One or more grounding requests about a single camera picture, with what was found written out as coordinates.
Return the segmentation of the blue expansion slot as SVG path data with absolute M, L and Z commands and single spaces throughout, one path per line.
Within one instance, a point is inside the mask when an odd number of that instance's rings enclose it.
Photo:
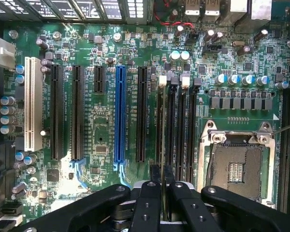
M 126 141 L 126 67 L 116 67 L 114 164 L 125 161 Z

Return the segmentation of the black SATA connector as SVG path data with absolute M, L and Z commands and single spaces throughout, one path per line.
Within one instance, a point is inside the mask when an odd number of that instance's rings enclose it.
M 0 211 L 4 215 L 20 215 L 23 211 L 23 204 L 6 203 L 1 207 Z

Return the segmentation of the green motherboard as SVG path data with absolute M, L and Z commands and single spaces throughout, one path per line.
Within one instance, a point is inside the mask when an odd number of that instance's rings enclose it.
M 258 130 L 267 121 L 277 131 L 282 124 L 282 92 L 290 90 L 290 28 L 265 27 L 265 37 L 235 33 L 231 27 L 128 26 L 63 23 L 8 23 L 3 37 L 16 46 L 16 70 L 4 74 L 4 94 L 13 100 L 5 107 L 2 129 L 15 146 L 16 182 L 25 183 L 25 222 L 53 212 L 112 184 L 132 187 L 147 180 L 156 163 L 156 108 L 158 79 L 167 76 L 165 102 L 165 159 L 168 87 L 178 78 L 175 97 L 173 173 L 177 171 L 178 93 L 180 76 L 190 75 L 186 95 L 185 147 L 182 181 L 188 182 L 189 91 L 201 78 L 197 94 L 193 181 L 196 189 L 199 139 L 205 123 L 220 130 Z M 41 61 L 43 73 L 42 149 L 24 150 L 25 57 Z M 51 67 L 63 68 L 63 157 L 51 159 Z M 71 158 L 73 65 L 84 67 L 84 157 Z M 114 164 L 116 67 L 126 67 L 125 161 Z M 105 68 L 105 93 L 94 93 L 94 67 Z M 147 67 L 145 161 L 136 162 L 138 67 Z M 280 134 L 276 142 L 274 201 L 278 209 Z

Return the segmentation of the silver CPU socket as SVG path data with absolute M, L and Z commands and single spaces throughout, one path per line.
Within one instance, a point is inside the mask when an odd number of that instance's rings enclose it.
M 269 122 L 258 130 L 220 130 L 205 123 L 199 139 L 196 190 L 218 186 L 275 208 L 276 141 Z

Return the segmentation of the long black expansion slot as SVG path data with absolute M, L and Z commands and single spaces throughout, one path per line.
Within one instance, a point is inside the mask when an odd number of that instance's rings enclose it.
M 84 157 L 84 67 L 72 67 L 71 158 Z
M 50 85 L 50 148 L 51 159 L 63 157 L 63 68 L 54 64 L 51 67 Z
M 145 161 L 147 114 L 147 67 L 138 67 L 136 162 Z

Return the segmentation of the white power connector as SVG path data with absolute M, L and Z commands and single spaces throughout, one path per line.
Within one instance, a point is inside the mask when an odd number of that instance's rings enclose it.
M 15 70 L 16 46 L 0 38 L 0 67 Z

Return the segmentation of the short black expansion slot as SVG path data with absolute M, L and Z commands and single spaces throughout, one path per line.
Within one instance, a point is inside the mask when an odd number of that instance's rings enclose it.
M 94 93 L 105 93 L 105 68 L 103 66 L 94 67 Z

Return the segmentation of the white PCI expansion slot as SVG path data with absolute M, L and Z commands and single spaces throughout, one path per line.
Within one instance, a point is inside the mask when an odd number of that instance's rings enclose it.
M 41 61 L 25 57 L 24 150 L 35 152 L 43 147 L 43 73 Z

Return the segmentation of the silver rear port block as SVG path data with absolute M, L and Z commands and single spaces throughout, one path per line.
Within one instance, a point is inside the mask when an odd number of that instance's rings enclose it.
M 185 0 L 185 15 L 220 16 L 220 0 Z

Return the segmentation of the white SATA connector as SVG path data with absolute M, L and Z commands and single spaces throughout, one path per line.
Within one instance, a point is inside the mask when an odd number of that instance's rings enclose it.
M 15 223 L 15 227 L 21 225 L 21 223 L 23 222 L 23 215 L 20 214 L 20 215 L 17 215 L 17 216 L 11 216 L 11 215 L 5 215 L 5 216 L 2 216 L 0 218 L 0 221 L 8 221 L 8 222 L 14 222 Z

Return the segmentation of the silver locking lever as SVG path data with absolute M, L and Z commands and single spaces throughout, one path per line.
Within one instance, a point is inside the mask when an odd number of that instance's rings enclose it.
M 290 125 L 285 126 L 285 127 L 281 128 L 281 129 L 279 129 L 277 131 L 273 131 L 273 132 L 258 131 L 258 132 L 255 133 L 255 136 L 257 138 L 259 138 L 260 136 L 263 136 L 263 135 L 271 137 L 271 136 L 274 136 L 276 134 L 279 134 L 279 133 L 281 133 L 283 131 L 286 131 L 286 130 L 289 130 L 289 129 L 290 129 Z

